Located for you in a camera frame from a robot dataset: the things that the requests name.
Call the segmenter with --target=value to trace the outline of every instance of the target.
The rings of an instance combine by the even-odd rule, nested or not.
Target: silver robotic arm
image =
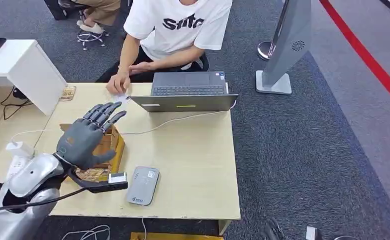
[[[0,188],[0,240],[29,240],[43,220],[50,214],[58,200],[84,190],[92,193],[127,188],[127,181],[89,182],[81,180],[75,169],[90,168],[111,160],[115,152],[104,155],[92,152],[100,143],[106,129],[126,114],[121,111],[109,117],[121,105],[99,104],[76,120],[60,138],[56,152],[41,153],[34,157],[16,175]],[[82,188],[59,196],[61,183],[70,176]]]

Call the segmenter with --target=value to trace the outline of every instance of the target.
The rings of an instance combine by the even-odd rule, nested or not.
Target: gray device
[[[311,1],[286,0],[280,15],[264,70],[255,73],[259,93],[292,93],[286,73],[311,46]]]
[[[216,112],[230,110],[238,96],[238,94],[132,96],[131,99],[148,112]]]
[[[146,166],[136,167],[130,188],[127,191],[127,201],[131,204],[134,203],[143,206],[151,204],[158,177],[159,171],[156,168]]]
[[[226,94],[223,71],[156,72],[152,96]]]

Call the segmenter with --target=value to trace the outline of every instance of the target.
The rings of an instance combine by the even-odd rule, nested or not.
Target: metal pole
[[[282,13],[280,14],[279,22],[277,23],[277,28],[276,32],[274,33],[273,40],[263,41],[262,43],[258,44],[258,56],[264,61],[270,60],[271,55],[273,55],[274,49],[276,49],[276,42],[279,39],[280,32],[282,31],[283,21],[286,17],[289,1],[290,0],[286,0],[283,5]]]

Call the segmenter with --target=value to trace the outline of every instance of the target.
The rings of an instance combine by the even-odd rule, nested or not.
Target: robotic thumb
[[[115,156],[114,150],[109,150],[102,155],[94,155],[92,157],[91,166],[89,166],[88,168],[91,168],[97,164],[105,163],[105,162],[111,160],[114,156]]]

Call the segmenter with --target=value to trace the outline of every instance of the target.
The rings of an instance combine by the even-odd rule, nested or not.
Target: human hand
[[[156,70],[156,67],[153,62],[143,61],[139,64],[129,66],[129,70],[130,70],[130,75],[134,75],[134,74],[144,73],[147,71],[154,71]]]
[[[113,75],[106,85],[106,89],[114,95],[124,94],[130,87],[130,77],[127,72],[118,72]]]

